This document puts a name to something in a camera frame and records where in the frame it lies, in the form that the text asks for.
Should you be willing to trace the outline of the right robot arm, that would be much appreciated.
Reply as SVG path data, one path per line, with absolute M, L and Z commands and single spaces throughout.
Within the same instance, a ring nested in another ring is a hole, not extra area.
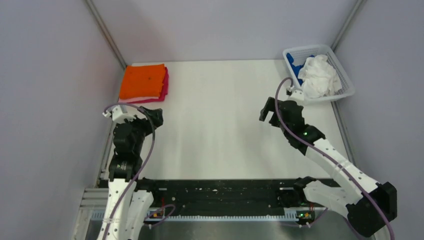
M 272 113 L 269 123 L 280 128 L 290 146 L 321 167 L 338 186 L 330 187 L 310 176 L 297 178 L 292 197 L 282 199 L 282 205 L 319 204 L 341 215 L 359 235 L 371 237 L 397 218 L 397 189 L 359 170 L 318 128 L 305 122 L 302 111 L 303 106 L 294 100 L 269 97 L 259 120 L 265 121 Z

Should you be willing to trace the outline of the white t-shirt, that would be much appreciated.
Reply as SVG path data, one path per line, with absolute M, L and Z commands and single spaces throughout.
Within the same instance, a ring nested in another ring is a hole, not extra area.
M 333 96 L 342 89 L 340 77 L 326 55 L 308 57 L 298 77 L 303 79 L 302 91 L 312 99 Z

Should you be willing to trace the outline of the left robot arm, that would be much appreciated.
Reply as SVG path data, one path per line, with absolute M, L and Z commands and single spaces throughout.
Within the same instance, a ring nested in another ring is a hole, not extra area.
M 127 107 L 141 114 L 131 114 Z M 128 240 L 138 238 L 136 230 L 144 224 L 149 207 L 160 202 L 160 193 L 154 188 L 137 190 L 137 180 L 149 157 L 142 159 L 144 140 L 156 136 L 163 125 L 163 110 L 143 106 L 115 103 L 103 110 L 103 116 L 115 123 L 112 143 L 113 155 L 108 167 L 108 194 L 99 240 Z

